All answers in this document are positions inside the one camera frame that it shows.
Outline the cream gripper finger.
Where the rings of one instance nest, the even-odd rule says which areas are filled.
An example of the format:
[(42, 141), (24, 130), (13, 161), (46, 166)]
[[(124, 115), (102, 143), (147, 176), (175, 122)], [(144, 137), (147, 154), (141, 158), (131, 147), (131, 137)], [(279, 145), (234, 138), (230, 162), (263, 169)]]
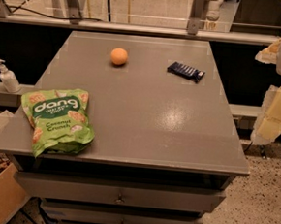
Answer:
[(254, 145), (268, 145), (281, 135), (281, 86), (270, 86), (250, 135)]
[(281, 40), (276, 40), (269, 47), (262, 49), (259, 51), (255, 57), (255, 59), (259, 62), (265, 64), (276, 64), (277, 62), (277, 53), (279, 50), (279, 45)]

